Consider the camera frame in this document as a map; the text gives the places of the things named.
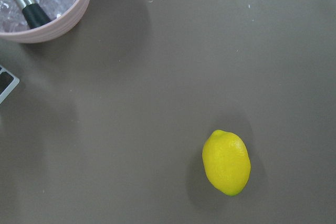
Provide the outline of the yellow lemon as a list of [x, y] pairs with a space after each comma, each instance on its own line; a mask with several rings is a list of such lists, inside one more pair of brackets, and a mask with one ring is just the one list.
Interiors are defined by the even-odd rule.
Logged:
[[203, 146], [202, 160], [207, 179], [223, 194], [236, 196], [246, 186], [251, 162], [238, 135], [215, 130]]

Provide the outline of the pink ribbed ice bowl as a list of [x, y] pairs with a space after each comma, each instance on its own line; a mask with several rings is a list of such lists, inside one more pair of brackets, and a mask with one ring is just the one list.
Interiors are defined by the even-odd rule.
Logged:
[[24, 44], [46, 42], [58, 38], [74, 28], [85, 14], [90, 0], [76, 0], [59, 18], [35, 29], [1, 33], [1, 39]]

